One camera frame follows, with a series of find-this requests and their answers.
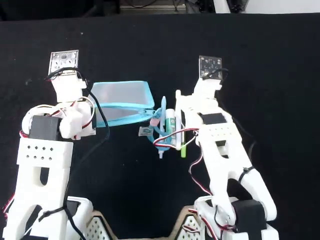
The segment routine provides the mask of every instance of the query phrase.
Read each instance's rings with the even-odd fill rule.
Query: green marker
[[[186,134],[185,132],[182,132],[182,145],[186,144],[185,134]],[[187,146],[183,146],[181,148],[181,157],[184,159],[187,157]]]

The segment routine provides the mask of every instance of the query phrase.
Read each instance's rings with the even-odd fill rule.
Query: perforated plate
[[[69,168],[73,142],[21,138],[17,164],[43,168]]]
[[[193,215],[186,216],[184,220],[184,225],[191,227],[196,230],[200,230],[200,225]],[[202,240],[200,233],[190,233],[185,231],[183,228],[180,229],[176,240]]]
[[[86,240],[112,240],[101,219],[94,216],[86,228]]]

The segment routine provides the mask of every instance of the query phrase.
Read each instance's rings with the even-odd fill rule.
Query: black cloth
[[[0,203],[14,192],[21,121],[39,104],[56,103],[48,73],[50,52],[79,49],[89,80],[148,81],[156,106],[174,107],[175,90],[191,94],[199,55],[221,57],[229,69],[220,97],[254,136],[252,162],[277,206],[271,224],[280,239],[313,239],[318,231],[320,80],[319,14],[151,15],[2,22],[0,24]],[[170,150],[159,160],[145,123],[112,127],[70,180],[69,195],[90,199],[119,238],[167,236],[181,208],[203,192],[187,159]],[[104,134],[74,146],[77,165]],[[252,139],[241,132],[248,149]],[[208,186],[204,164],[195,174]],[[236,187],[230,192],[243,194]]]

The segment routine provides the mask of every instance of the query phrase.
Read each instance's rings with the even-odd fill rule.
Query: black cable
[[[252,162],[252,151],[255,147],[255,145],[257,144],[256,140],[253,141],[253,143],[251,143],[249,149],[248,149],[248,157],[250,159],[250,162]]]
[[[175,12],[179,12],[179,11],[178,11],[178,6],[179,6],[179,4],[181,3],[182,0],[179,0],[179,1],[177,2],[177,4],[176,4],[175,1],[176,1],[176,0],[172,0],[172,5],[174,6],[174,11],[175,11]]]
[[[222,108],[223,110],[225,110],[226,112],[230,113],[230,112],[228,111],[228,109],[225,107],[224,103],[221,101],[221,99],[220,99],[220,97],[219,97],[219,92],[218,92],[218,91],[215,92],[215,97],[216,97],[219,105],[221,106],[221,108]],[[240,124],[240,122],[239,122],[234,116],[232,116],[232,120],[236,123],[236,125],[241,129],[242,132],[244,132],[244,133],[245,133],[247,136],[249,136],[250,138],[252,138],[252,139],[254,138],[254,137]]]
[[[71,212],[69,211],[69,209],[66,207],[64,209],[64,211],[70,221],[72,228],[76,231],[77,234],[79,234],[81,239],[86,240],[85,236],[82,234],[82,232],[79,230],[79,228],[77,228],[77,226],[75,225],[74,219],[72,218],[72,215],[71,215]]]
[[[129,6],[135,8],[135,9],[143,9],[145,7],[148,7],[148,6],[151,6],[152,4],[155,4],[158,0],[153,0],[151,1],[150,3],[146,4],[146,5],[143,5],[143,6],[135,6],[133,3],[131,3],[130,1],[128,0],[124,0]]]
[[[219,72],[226,73],[226,76],[223,77],[222,80],[221,80],[220,84],[222,85],[224,80],[228,77],[228,74],[229,74],[229,70],[227,68],[223,68],[222,67],[222,68],[215,69],[212,72],[209,72],[207,75],[203,76],[202,79],[203,80],[210,79],[213,74],[216,74],[216,73],[219,73]]]

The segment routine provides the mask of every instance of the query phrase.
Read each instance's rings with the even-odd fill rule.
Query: cable
[[[182,225],[182,229],[191,234],[201,234],[199,229],[194,229],[187,225]]]
[[[94,116],[95,116],[95,104],[91,101],[90,98],[88,98],[88,97],[86,97],[86,96],[82,96],[81,99],[87,100],[87,101],[91,104],[91,106],[92,106],[91,117],[90,117],[88,123],[86,123],[85,125],[82,126],[82,129],[84,129],[84,128],[86,128],[86,127],[92,122],[92,119],[93,119]]]
[[[29,135],[24,133],[24,131],[22,131],[22,130],[19,131],[19,135],[21,138],[25,138],[25,139],[29,138]]]
[[[175,3],[175,0],[172,0],[172,5],[174,6],[174,11],[177,13],[177,12],[179,12],[178,11],[178,6],[179,6],[179,4],[181,3],[181,1],[182,0],[179,0],[178,2],[177,2],[177,4]]]
[[[215,224],[223,231],[232,230],[234,226],[231,226],[229,224],[222,226],[217,222],[217,213],[218,213],[218,205],[215,206],[214,217],[213,217]]]
[[[209,229],[209,232],[210,232],[212,238],[213,238],[214,240],[218,240],[218,238],[216,237],[215,232],[214,232],[214,230],[212,229],[212,227],[210,226],[208,220],[207,220],[206,218],[204,218],[203,216],[201,216],[201,220],[204,222],[204,224],[206,225],[207,229]]]
[[[253,143],[251,143],[249,149],[248,149],[248,157],[250,159],[250,162],[252,162],[252,151],[255,147],[255,145],[257,144],[257,142],[254,140]]]
[[[86,240],[85,236],[83,235],[83,233],[79,230],[79,228],[77,228],[77,226],[75,225],[74,219],[72,218],[72,215],[69,211],[69,209],[66,207],[64,209],[66,216],[68,217],[70,224],[72,226],[72,228],[79,234],[80,238],[83,240]]]
[[[176,146],[171,145],[171,144],[162,144],[162,143],[158,143],[161,140],[167,139],[169,137],[171,137],[172,135],[178,134],[178,133],[182,133],[182,132],[187,132],[187,131],[198,131],[199,128],[183,128],[177,131],[174,131],[172,133],[170,133],[169,135],[163,136],[163,137],[159,137],[156,140],[153,141],[153,145],[157,146],[157,147],[170,147],[170,148],[174,148],[176,149]],[[192,138],[189,142],[187,142],[185,145],[181,146],[181,147],[185,147],[187,144],[190,144],[195,138]]]
[[[6,204],[2,208],[2,213],[4,214],[4,216],[6,216],[6,211],[9,209],[9,207],[11,206],[14,200],[15,200],[15,193],[11,195],[9,200],[6,202]]]
[[[135,9],[143,9],[145,7],[151,6],[152,4],[155,4],[158,0],[153,0],[150,3],[147,3],[146,5],[143,6],[135,6],[132,2],[129,2],[128,0],[124,0],[129,6],[135,8]]]
[[[201,183],[199,183],[199,182],[195,179],[195,177],[193,177],[193,175],[192,175],[192,167],[193,167],[194,165],[197,165],[198,163],[200,163],[201,160],[202,160],[202,158],[203,158],[203,154],[202,154],[202,151],[201,151],[201,152],[200,152],[200,157],[199,157],[197,160],[195,160],[193,163],[191,163],[188,172],[189,172],[189,174],[191,175],[192,180],[201,188],[201,190],[204,191],[206,194],[212,196],[211,191],[209,191],[208,189],[206,189],[206,188],[205,188]]]
[[[202,79],[203,79],[203,80],[210,79],[213,74],[216,74],[216,73],[219,73],[219,72],[224,72],[224,73],[226,73],[226,76],[223,77],[222,80],[221,80],[221,82],[220,82],[220,84],[222,85],[222,83],[224,82],[224,80],[226,80],[226,78],[227,78],[228,75],[229,75],[229,70],[228,70],[227,68],[223,68],[223,67],[222,67],[222,68],[215,69],[215,70],[213,70],[212,72],[209,72],[207,75],[203,76]]]

